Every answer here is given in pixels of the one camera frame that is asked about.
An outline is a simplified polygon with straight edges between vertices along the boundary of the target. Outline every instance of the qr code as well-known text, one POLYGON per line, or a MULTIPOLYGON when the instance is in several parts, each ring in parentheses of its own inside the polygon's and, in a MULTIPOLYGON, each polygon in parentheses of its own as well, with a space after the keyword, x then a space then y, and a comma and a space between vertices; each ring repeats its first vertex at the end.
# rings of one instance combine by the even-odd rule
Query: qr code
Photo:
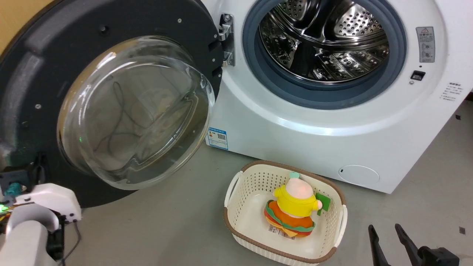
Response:
POLYGON ((268 227, 268 231, 271 232, 271 233, 275 233, 275 234, 278 234, 280 236, 283 236, 285 238, 289 238, 289 239, 292 239, 292 240, 296 239, 296 237, 290 237, 286 233, 284 233, 283 231, 279 230, 278 228, 276 228, 275 226, 272 226, 272 225, 270 225, 268 227))

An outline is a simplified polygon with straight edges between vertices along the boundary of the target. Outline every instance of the basket handle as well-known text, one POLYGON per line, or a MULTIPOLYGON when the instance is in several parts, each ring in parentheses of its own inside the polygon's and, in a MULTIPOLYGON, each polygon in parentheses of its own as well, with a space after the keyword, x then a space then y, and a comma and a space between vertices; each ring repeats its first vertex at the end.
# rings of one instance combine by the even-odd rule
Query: basket handle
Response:
POLYGON ((228 201, 230 200, 230 196, 232 195, 233 189, 235 188, 235 185, 237 184, 238 178, 242 174, 242 171, 239 171, 232 179, 230 182, 230 185, 228 186, 227 194, 225 195, 225 201, 223 203, 223 206, 225 208, 228 207, 228 201))
POLYGON ((347 218, 348 218, 347 206, 343 205, 342 220, 340 221, 340 229, 338 231, 337 241, 335 242, 335 245, 334 245, 335 247, 338 247, 338 245, 340 245, 340 242, 342 241, 343 234, 345 233, 345 229, 347 228, 347 218))

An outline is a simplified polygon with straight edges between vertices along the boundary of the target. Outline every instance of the plush toy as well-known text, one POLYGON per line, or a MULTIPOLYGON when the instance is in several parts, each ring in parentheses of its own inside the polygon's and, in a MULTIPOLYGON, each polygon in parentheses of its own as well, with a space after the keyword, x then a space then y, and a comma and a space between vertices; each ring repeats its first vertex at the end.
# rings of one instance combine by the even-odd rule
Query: plush toy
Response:
POLYGON ((312 211, 328 210, 330 203, 330 199, 324 197, 324 206, 322 201, 316 199, 313 188, 306 181, 299 179, 299 174, 294 172, 289 174, 287 184, 274 190, 274 196, 277 200, 268 201, 264 216, 271 225, 290 237, 310 235, 315 226, 310 218, 312 211))

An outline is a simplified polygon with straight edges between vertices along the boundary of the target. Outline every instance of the wooden surface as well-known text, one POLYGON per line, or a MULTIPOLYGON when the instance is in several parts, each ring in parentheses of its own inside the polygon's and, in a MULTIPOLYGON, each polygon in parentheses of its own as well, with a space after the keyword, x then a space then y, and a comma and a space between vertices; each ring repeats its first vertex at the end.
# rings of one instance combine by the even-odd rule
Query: wooden surface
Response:
POLYGON ((53 0, 0 0, 0 53, 15 34, 53 0))

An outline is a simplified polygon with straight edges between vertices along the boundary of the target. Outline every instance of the blue and white sticker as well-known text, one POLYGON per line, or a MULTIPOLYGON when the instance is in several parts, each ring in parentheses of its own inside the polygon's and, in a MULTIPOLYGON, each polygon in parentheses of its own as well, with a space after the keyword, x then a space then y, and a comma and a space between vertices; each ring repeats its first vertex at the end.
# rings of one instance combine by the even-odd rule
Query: blue and white sticker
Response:
POLYGON ((226 131, 210 127, 207 137, 209 138, 210 146, 228 150, 228 141, 227 141, 226 131))

